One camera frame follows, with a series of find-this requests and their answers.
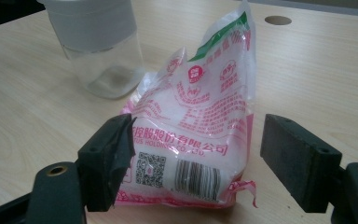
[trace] wooden table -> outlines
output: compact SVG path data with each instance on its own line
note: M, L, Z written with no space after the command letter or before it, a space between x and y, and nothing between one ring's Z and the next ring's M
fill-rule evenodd
M147 69L157 71L177 49L193 55L228 0L133 1ZM329 223L306 214L259 157L264 117L293 119L340 150L341 166L358 161L358 17L251 4L257 35L254 134L244 179L257 184L229 209L116 206L88 214L89 223ZM284 26L264 21L279 15ZM85 91L64 58L46 11L0 25L0 205L29 192L34 175L77 151L126 98Z

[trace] plastic bag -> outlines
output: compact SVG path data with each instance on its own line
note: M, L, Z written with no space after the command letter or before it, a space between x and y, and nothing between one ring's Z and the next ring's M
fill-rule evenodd
M255 183L241 181L254 100L255 25L244 1L208 29L196 56L179 49L127 102L136 155L116 204L218 208L239 190L255 196Z

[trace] transparent jar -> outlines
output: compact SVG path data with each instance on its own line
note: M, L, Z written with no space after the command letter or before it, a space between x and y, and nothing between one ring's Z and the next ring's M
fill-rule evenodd
M38 0L76 75L90 92L117 99L145 70L131 0Z
M97 52L81 52L62 46L86 90L117 99L133 90L145 74L137 34Z

